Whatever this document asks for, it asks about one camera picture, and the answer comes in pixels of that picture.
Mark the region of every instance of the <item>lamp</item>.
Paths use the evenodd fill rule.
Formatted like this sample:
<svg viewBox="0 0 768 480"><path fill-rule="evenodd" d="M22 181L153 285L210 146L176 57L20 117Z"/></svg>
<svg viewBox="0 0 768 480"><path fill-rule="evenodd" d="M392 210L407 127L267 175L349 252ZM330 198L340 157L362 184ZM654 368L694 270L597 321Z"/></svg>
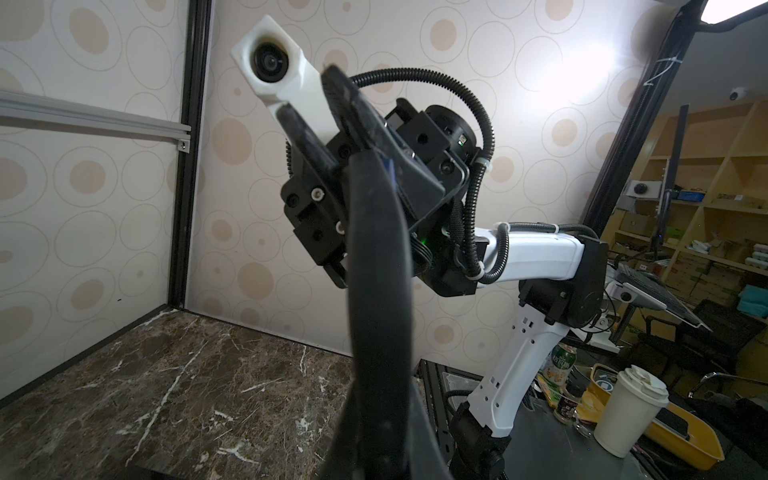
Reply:
<svg viewBox="0 0 768 480"><path fill-rule="evenodd" d="M709 0L701 14L701 21L714 25L762 5L764 2L765 0Z"/></svg>

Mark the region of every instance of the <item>dark marble surface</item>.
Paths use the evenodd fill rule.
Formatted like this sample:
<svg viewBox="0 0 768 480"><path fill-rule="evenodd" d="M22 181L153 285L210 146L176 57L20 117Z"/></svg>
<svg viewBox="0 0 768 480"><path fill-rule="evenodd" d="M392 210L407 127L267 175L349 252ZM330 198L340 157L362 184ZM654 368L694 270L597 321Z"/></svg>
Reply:
<svg viewBox="0 0 768 480"><path fill-rule="evenodd" d="M350 374L345 356L170 313L0 411L0 478L312 478Z"/></svg>

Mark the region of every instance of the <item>yellow tray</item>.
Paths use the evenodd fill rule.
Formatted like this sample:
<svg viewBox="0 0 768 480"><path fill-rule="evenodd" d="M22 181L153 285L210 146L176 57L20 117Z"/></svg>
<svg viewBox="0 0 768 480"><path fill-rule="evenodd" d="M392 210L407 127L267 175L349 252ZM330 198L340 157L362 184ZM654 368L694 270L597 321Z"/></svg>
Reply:
<svg viewBox="0 0 768 480"><path fill-rule="evenodd" d="M581 398L581 405L576 408L576 414L582 422L597 423L602 416L605 404L611 398L611 394L603 390L594 381L594 371L598 367L616 372L599 363L592 367L590 385L587 388L587 392ZM644 433L645 436L664 447L688 465L699 470L709 470L716 463L722 462L725 459L723 447L720 446L720 440L717 439L717 434L709 425L693 413L673 403L667 406L667 410L688 422L688 435L690 439L686 441L686 439L667 429L656 420L648 426Z"/></svg>

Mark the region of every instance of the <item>polka dot wall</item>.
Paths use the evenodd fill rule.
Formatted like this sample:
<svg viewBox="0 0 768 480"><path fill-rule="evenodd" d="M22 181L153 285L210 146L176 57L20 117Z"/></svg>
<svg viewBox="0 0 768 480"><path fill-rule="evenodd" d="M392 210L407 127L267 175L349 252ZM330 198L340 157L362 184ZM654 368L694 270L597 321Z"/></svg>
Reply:
<svg viewBox="0 0 768 480"><path fill-rule="evenodd" d="M346 292L314 265L283 215L285 137L229 54L265 14L319 70L423 67L471 88L496 131L478 207L478 225L490 226L580 217L673 12L652 0L217 2L190 308L348 353ZM478 131L447 91L394 83L365 93L382 113L397 97L418 109L448 106ZM483 373L506 345L516 283L446 299L414 280L413 293L417 356Z"/></svg>
<svg viewBox="0 0 768 480"><path fill-rule="evenodd" d="M0 89L178 121L186 17L0 2ZM0 397L167 300L175 145L26 127L0 126Z"/></svg>

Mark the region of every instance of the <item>cardboard box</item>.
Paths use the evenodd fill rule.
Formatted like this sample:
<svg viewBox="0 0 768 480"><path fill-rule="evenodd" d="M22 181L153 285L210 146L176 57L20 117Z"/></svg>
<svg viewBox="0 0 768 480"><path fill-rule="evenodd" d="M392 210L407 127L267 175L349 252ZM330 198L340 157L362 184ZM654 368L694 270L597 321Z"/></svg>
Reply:
<svg viewBox="0 0 768 480"><path fill-rule="evenodd" d="M706 280L700 280L690 293L691 302L697 305L703 300L712 300L722 306L731 307L737 299L738 292L735 290L724 289Z"/></svg>
<svg viewBox="0 0 768 480"><path fill-rule="evenodd" d="M679 265L677 269L688 276L702 276L707 269L703 266Z"/></svg>
<svg viewBox="0 0 768 480"><path fill-rule="evenodd" d="M734 240L726 250L725 258L736 263L744 263L752 255L755 242L752 240Z"/></svg>
<svg viewBox="0 0 768 480"><path fill-rule="evenodd" d="M619 230L623 230L629 233L635 233L642 235L643 237L650 237L656 227L656 219L647 215L631 214L627 212L624 214L624 219L621 221Z"/></svg>
<svg viewBox="0 0 768 480"><path fill-rule="evenodd" d="M635 263L634 269L638 272L652 273L655 276L661 276L661 274L664 272L664 267L658 263L644 262L642 260L638 260Z"/></svg>
<svg viewBox="0 0 768 480"><path fill-rule="evenodd" d="M744 274L745 272L743 270L713 265L712 268L710 268L710 271L706 274L705 280L710 283L715 283L723 288L741 290L740 287L743 282Z"/></svg>
<svg viewBox="0 0 768 480"><path fill-rule="evenodd" d="M707 266L709 266L710 261L705 258L696 257L694 255L681 254L677 258L677 262L675 262L675 264L706 268Z"/></svg>
<svg viewBox="0 0 768 480"><path fill-rule="evenodd" d="M688 286L690 285L691 288L694 287L699 281L699 277L692 276L692 275L672 275L670 274L667 277L667 285L674 286L675 288L680 290L681 286Z"/></svg>

